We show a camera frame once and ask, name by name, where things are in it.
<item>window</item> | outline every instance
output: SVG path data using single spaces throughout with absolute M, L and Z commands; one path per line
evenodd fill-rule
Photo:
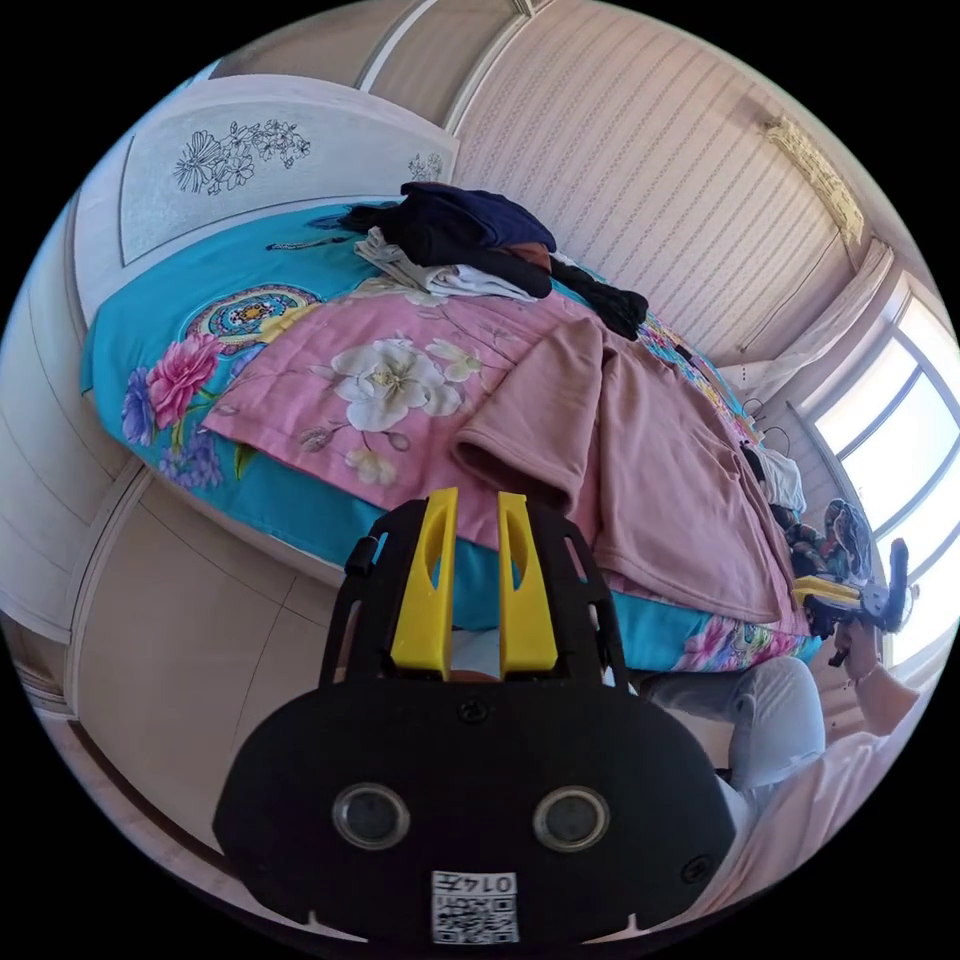
M 960 623 L 960 347 L 911 296 L 892 337 L 814 419 L 870 524 L 889 579 L 890 545 L 910 551 L 919 598 L 892 637 L 902 663 Z

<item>screw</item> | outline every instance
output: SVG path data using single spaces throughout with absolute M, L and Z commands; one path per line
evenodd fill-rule
M 464 723 L 483 723 L 489 712 L 479 700 L 466 700 L 457 708 L 457 715 Z
M 701 855 L 694 857 L 681 871 L 680 879 L 684 883 L 698 883 L 713 865 L 710 857 Z

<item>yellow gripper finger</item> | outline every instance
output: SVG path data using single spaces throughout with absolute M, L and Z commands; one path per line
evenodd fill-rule
M 832 583 L 822 577 L 800 577 L 793 581 L 793 596 L 800 606 L 808 596 L 823 600 L 856 605 L 860 602 L 860 591 L 843 583 Z
M 453 555 L 457 537 L 457 489 L 437 490 L 427 500 L 390 658 L 400 670 L 427 670 L 450 677 L 453 627 Z M 433 571 L 440 562 L 437 585 Z
M 497 496 L 500 528 L 500 676 L 545 673 L 557 662 L 550 603 L 537 556 L 527 498 Z M 513 565 L 519 572 L 514 588 Z

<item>pink sweatshirt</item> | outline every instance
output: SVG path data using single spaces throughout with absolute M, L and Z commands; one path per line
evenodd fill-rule
M 786 541 L 726 424 L 642 344 L 590 320 L 556 327 L 451 452 L 565 513 L 595 496 L 597 563 L 672 603 L 748 623 L 791 614 Z

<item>white headboard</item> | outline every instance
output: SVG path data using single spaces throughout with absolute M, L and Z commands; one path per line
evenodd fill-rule
M 267 213 L 449 181 L 458 141 L 351 87 L 250 75 L 191 84 L 118 143 L 80 191 L 75 259 L 90 323 L 177 249 Z

